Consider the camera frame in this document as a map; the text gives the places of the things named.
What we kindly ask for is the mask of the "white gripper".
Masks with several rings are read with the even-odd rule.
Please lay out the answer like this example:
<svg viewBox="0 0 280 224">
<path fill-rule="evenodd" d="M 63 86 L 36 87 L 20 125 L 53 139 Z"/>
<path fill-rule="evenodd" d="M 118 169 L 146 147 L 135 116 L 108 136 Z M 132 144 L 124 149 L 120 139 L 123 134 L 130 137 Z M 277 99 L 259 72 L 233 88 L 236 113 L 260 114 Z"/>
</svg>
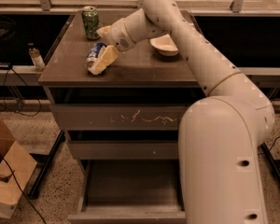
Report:
<svg viewBox="0 0 280 224">
<path fill-rule="evenodd" d="M 98 58 L 88 68 L 88 71 L 93 75 L 99 75 L 118 58 L 119 51 L 132 49 L 135 46 L 134 31 L 135 23 L 128 18 L 120 19 L 111 26 L 107 25 L 99 28 L 96 33 L 101 38 L 108 38 L 111 45 L 99 53 Z"/>
</svg>

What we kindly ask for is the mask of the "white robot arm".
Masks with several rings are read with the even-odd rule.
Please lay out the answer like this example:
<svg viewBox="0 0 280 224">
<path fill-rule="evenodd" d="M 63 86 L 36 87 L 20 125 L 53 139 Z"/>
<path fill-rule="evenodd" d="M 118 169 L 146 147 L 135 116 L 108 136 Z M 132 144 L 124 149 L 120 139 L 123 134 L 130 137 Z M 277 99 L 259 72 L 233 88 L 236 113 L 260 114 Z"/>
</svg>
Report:
<svg viewBox="0 0 280 224">
<path fill-rule="evenodd" d="M 175 0 L 144 0 L 97 32 L 109 45 L 96 71 L 140 41 L 168 34 L 203 90 L 178 131 L 186 223 L 268 224 L 258 148 L 273 129 L 274 109 L 263 92 L 186 21 Z"/>
</svg>

